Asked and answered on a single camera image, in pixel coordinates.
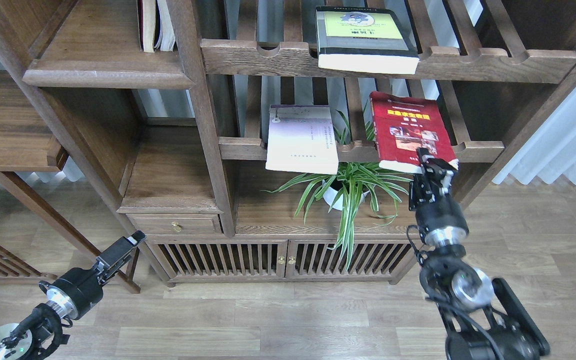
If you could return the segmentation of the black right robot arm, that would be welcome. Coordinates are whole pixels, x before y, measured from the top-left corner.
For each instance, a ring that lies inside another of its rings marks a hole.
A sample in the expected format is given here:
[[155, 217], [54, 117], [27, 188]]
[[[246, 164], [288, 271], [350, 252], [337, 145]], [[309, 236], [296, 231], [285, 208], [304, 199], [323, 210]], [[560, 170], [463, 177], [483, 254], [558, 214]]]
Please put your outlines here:
[[451, 195], [457, 169], [417, 149], [420, 173], [409, 184], [409, 209], [429, 251], [414, 248], [419, 281], [436, 304], [446, 329], [448, 360], [539, 360], [551, 347], [503, 278], [489, 278], [466, 264], [461, 241], [469, 234], [462, 208]]

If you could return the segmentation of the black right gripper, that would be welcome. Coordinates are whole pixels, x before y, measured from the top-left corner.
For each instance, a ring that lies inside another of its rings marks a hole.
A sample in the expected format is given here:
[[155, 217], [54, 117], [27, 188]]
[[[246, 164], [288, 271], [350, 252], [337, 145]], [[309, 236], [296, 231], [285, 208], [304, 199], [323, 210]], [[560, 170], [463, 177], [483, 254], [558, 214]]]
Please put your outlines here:
[[410, 182], [409, 209], [415, 212], [422, 242], [431, 247], [459, 245], [469, 234], [466, 218], [451, 194], [458, 170], [425, 147], [416, 149], [421, 173]]

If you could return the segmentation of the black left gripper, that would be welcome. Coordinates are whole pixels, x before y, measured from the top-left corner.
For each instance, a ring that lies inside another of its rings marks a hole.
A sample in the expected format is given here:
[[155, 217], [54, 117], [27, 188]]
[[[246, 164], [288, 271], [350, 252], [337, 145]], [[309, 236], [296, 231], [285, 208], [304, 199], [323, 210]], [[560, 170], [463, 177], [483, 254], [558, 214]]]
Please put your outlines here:
[[51, 284], [39, 281], [39, 288], [46, 294], [46, 304], [60, 319], [77, 321], [101, 301], [102, 287], [131, 259], [131, 251], [146, 238], [144, 232], [137, 230], [106, 248], [90, 269], [71, 268]]

